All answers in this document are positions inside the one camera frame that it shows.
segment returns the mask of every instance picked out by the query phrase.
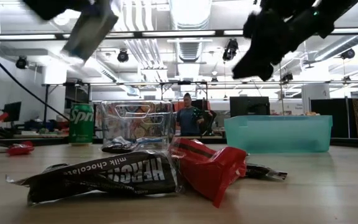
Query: black cable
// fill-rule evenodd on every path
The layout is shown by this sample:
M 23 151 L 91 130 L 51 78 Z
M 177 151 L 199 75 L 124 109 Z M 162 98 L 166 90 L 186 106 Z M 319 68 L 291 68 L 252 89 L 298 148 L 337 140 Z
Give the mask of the black cable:
M 5 66 L 0 62 L 0 68 L 4 70 L 4 72 L 9 75 L 9 77 L 16 82 L 16 84 L 18 84 L 23 90 L 25 90 L 26 92 L 28 92 L 30 95 L 32 95 L 36 100 L 38 100 L 39 102 L 41 102 L 43 105 L 47 106 L 49 109 L 53 110 L 54 112 L 56 112 L 57 114 L 59 114 L 60 116 L 62 116 L 62 118 L 65 118 L 66 120 L 70 120 L 68 119 L 66 116 L 64 116 L 61 112 L 57 111 L 55 108 L 51 107 L 48 103 L 44 102 L 43 100 L 41 100 L 38 96 L 36 96 L 34 93 L 32 93 L 29 89 L 27 89 L 23 84 L 21 84 L 19 81 L 17 81 L 17 79 L 5 68 Z

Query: ceiling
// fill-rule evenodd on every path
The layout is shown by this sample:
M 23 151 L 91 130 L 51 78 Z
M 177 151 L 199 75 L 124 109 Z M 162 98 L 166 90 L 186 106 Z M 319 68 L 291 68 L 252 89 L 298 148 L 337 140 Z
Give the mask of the ceiling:
M 172 29 L 171 15 L 169 11 L 168 0 L 151 0 L 152 2 L 152 25 L 155 30 Z M 242 29 L 248 14 L 255 7 L 252 5 L 253 0 L 213 0 L 211 14 L 209 19 L 209 29 Z M 135 21 L 135 3 L 132 5 L 133 21 Z M 39 34 L 39 33 L 57 33 L 70 32 L 76 22 L 76 16 L 68 16 L 65 25 L 58 25 L 59 21 L 42 22 L 36 15 L 16 0 L 0 0 L 0 34 Z M 350 11 L 343 15 L 337 22 L 336 27 L 358 27 L 358 4 Z M 296 52 L 291 52 L 285 56 L 281 62 L 281 73 L 292 72 L 295 80 L 341 80 L 344 74 L 356 74 L 353 80 L 358 80 L 358 45 L 352 49 L 355 50 L 356 56 L 353 59 L 343 61 L 340 58 L 329 58 L 320 63 L 314 63 L 313 68 L 307 69 L 307 65 L 302 65 L 302 61 L 308 60 L 310 54 L 326 49 L 331 44 L 346 38 L 344 36 L 329 36 L 325 39 L 320 37 L 311 37 L 304 44 L 301 44 Z M 232 81 L 231 68 L 245 54 L 249 48 L 250 41 L 241 37 L 237 38 L 239 50 L 236 57 L 223 63 L 223 48 L 228 42 L 228 38 L 213 38 L 208 43 L 203 43 L 202 54 L 198 62 L 200 63 L 199 75 L 196 80 L 210 81 L 211 77 L 216 76 L 220 82 Z M 180 78 L 178 71 L 178 60 L 175 44 L 168 43 L 167 39 L 157 39 L 158 51 L 160 52 L 163 64 L 166 66 L 167 78 L 177 80 Z M 58 54 L 65 42 L 60 40 L 43 41 L 43 42 L 1 42 L 0 50 L 2 54 L 13 57 L 17 49 L 46 49 L 51 54 Z M 144 78 L 138 71 L 138 61 L 129 54 L 129 61 L 120 63 L 117 61 L 119 49 L 126 49 L 127 45 L 123 40 L 105 40 L 96 51 L 97 61 L 123 82 L 141 82 Z M 45 55 L 34 55 L 29 60 L 38 65 L 50 65 L 51 59 Z M 280 77 L 280 66 L 276 68 L 274 79 Z M 100 82 L 99 74 L 95 69 L 85 68 L 81 72 L 70 72 L 69 77 L 78 77 L 90 82 Z M 286 88 L 299 88 L 299 86 L 286 86 Z M 246 91 L 256 92 L 255 86 L 242 85 L 225 85 L 211 86 L 210 88 L 236 88 L 251 89 Z M 106 91 L 106 87 L 95 88 L 96 91 Z M 263 88 L 257 91 L 257 94 L 264 94 Z

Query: plastic bin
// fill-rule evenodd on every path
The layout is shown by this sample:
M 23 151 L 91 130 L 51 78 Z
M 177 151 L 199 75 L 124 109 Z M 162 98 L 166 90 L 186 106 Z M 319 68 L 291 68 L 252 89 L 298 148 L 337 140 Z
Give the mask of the plastic bin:
M 136 142 L 152 141 L 144 149 L 167 149 L 172 127 L 172 104 L 167 101 L 103 101 L 101 102 L 103 143 L 122 137 Z
M 327 152 L 332 116 L 236 116 L 224 120 L 227 145 L 249 153 Z

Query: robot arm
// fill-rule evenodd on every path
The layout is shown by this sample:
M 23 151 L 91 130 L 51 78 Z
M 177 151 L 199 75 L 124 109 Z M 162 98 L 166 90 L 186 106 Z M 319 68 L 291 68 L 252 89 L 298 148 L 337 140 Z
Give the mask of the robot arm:
M 251 46 L 233 68 L 233 78 L 258 76 L 267 81 L 289 52 L 314 34 L 327 37 L 334 22 L 358 0 L 262 0 L 261 12 L 251 14 L 243 36 Z

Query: teal plastic bin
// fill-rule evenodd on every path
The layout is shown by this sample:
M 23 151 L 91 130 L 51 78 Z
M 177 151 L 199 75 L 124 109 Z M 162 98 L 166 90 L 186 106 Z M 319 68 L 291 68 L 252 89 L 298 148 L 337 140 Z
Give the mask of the teal plastic bin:
M 227 145 L 249 153 L 327 152 L 332 116 L 236 116 L 224 120 Z

